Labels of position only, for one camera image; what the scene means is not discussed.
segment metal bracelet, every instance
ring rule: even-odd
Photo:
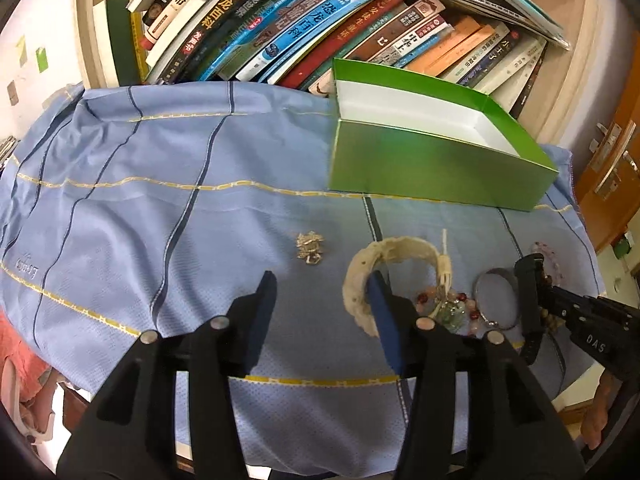
[[[480,274],[476,278],[476,282],[474,283],[474,291],[473,291],[474,300],[476,300],[476,309],[478,310],[478,313],[480,314],[480,317],[482,318],[482,320],[491,329],[498,329],[498,330],[502,330],[503,332],[506,330],[511,330],[512,328],[515,328],[516,325],[520,322],[519,310],[518,310],[518,313],[516,314],[515,321],[513,322],[512,325],[509,325],[509,326],[501,326],[497,321],[492,321],[491,319],[488,319],[487,316],[485,316],[484,313],[482,312],[482,309],[480,307],[480,301],[478,301],[478,288],[479,288],[480,279],[487,274],[496,274],[497,276],[500,276],[501,278],[506,280],[509,283],[509,285],[511,285],[511,288],[515,292],[516,298],[518,297],[518,280],[516,279],[513,272],[511,272],[509,269],[504,269],[502,267],[495,267],[495,269],[489,269],[487,272],[483,272],[482,274]]]

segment screw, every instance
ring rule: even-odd
[[[213,330],[224,330],[225,328],[228,328],[231,322],[227,316],[216,316],[209,321],[209,324]]]
[[[145,345],[155,343],[156,341],[158,341],[158,332],[156,332],[155,330],[146,330],[146,332],[143,332],[140,336],[140,341]]]
[[[491,330],[491,332],[486,335],[486,338],[489,340],[489,343],[494,345],[501,345],[504,343],[504,336],[497,330]]]
[[[436,328],[436,322],[430,317],[419,317],[415,320],[415,325],[420,330],[433,330]]]

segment wooden bookshelf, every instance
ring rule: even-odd
[[[101,0],[74,0],[78,53],[85,86],[105,86],[97,55],[93,6]],[[539,142],[558,143],[584,91],[598,23],[598,0],[533,0],[564,27],[574,46],[567,52],[550,46],[538,80],[520,115],[520,123]]]

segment stack of magazines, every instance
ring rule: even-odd
[[[148,84],[240,80],[328,96],[332,61],[344,58],[474,88],[516,118],[548,45],[571,49],[531,0],[129,0],[127,9],[142,22],[134,41]]]

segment green box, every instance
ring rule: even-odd
[[[399,68],[334,60],[329,187],[529,211],[558,175],[490,97]]]

